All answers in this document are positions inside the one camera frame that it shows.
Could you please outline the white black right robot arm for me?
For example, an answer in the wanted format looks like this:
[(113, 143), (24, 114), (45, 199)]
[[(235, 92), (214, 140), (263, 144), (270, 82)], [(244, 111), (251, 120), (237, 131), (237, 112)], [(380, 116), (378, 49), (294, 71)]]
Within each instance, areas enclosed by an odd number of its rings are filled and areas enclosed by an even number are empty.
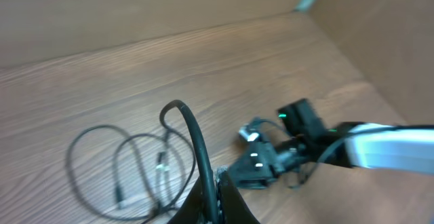
[(295, 172), (303, 185), (314, 170), (306, 163), (345, 168), (386, 168), (433, 173), (433, 126), (388, 126), (343, 122), (327, 129), (321, 120), (283, 128), (288, 140), (274, 145), (262, 131), (266, 119), (255, 118), (239, 129), (247, 150), (229, 167), (238, 188), (264, 189), (281, 175)]

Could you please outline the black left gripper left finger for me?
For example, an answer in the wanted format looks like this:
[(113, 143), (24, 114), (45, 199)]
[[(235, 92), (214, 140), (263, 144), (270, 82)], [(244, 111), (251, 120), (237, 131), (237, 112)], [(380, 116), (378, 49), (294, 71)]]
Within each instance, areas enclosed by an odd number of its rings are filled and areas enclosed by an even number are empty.
[(191, 191), (178, 212), (167, 224), (204, 224), (207, 223), (204, 214), (204, 200), (201, 181), (196, 180)]

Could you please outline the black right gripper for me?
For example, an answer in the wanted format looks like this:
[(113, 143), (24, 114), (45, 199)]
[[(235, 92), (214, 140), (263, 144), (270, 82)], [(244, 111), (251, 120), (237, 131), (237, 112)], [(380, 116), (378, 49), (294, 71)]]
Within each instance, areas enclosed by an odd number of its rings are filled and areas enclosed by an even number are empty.
[[(265, 123), (281, 130), (289, 139), (274, 146), (261, 129)], [(303, 134), (294, 136), (269, 119), (255, 117), (240, 127), (239, 136), (248, 147), (228, 168), (229, 176), (238, 188), (265, 189), (288, 172), (295, 172), (299, 183), (307, 181), (302, 165), (311, 159), (312, 140)]]

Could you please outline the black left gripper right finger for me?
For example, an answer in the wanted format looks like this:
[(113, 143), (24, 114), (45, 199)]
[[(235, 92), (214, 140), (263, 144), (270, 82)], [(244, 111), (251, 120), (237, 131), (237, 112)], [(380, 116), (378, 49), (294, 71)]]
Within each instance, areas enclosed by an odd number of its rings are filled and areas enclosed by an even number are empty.
[(226, 166), (216, 169), (216, 195), (219, 223), (224, 224), (259, 224), (238, 188), (229, 176)]

